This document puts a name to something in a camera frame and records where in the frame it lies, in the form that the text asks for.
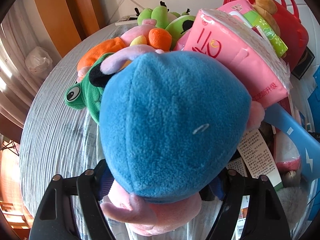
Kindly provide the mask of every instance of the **white lightning bolt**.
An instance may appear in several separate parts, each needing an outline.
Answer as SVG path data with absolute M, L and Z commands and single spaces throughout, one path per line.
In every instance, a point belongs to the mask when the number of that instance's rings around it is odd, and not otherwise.
M 313 169 L 313 159 L 310 159 L 310 158 L 309 158 L 307 149 L 306 149 L 306 160 L 307 160 L 307 163 L 310 164 L 311 173 L 312 173 L 312 169 Z

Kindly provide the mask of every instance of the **white plastic bag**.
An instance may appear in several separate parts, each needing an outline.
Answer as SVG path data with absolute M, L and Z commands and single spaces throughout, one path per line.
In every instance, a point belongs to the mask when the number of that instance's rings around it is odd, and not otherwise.
M 29 72 L 42 80 L 45 80 L 52 71 L 52 59 L 41 47 L 35 47 L 25 60 Z

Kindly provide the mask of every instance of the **barcode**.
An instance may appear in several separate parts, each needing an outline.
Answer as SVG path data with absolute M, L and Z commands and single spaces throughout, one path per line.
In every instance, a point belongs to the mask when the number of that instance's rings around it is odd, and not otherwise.
M 244 228 L 244 225 L 243 226 L 237 226 L 238 236 L 241 236 L 243 228 Z

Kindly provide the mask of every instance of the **brown plush toy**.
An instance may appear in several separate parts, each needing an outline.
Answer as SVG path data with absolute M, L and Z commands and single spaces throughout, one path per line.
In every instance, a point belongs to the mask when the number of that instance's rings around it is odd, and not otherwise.
M 264 18 L 265 21 L 270 25 L 275 34 L 281 37 L 279 25 L 272 16 L 278 11 L 275 2 L 273 0 L 255 0 L 255 3 L 252 6 L 257 11 L 257 13 L 260 14 L 262 18 Z

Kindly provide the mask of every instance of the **light green plush toy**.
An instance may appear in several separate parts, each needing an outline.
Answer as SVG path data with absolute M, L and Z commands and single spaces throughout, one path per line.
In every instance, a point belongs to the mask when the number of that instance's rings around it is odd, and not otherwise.
M 67 89 L 64 101 L 67 106 L 81 110 L 88 108 L 93 120 L 99 124 L 100 105 L 104 88 L 113 75 L 104 75 L 100 71 L 102 61 L 112 55 L 106 53 L 90 68 L 83 80 Z
M 189 30 L 196 17 L 189 14 L 188 8 L 181 15 L 177 12 L 169 12 L 166 4 L 160 1 L 160 6 L 154 8 L 144 9 L 138 15 L 138 25 L 142 25 L 142 21 L 145 19 L 156 20 L 156 27 L 167 30 L 172 36 L 172 44 L 170 49 L 174 49 L 177 41 Z

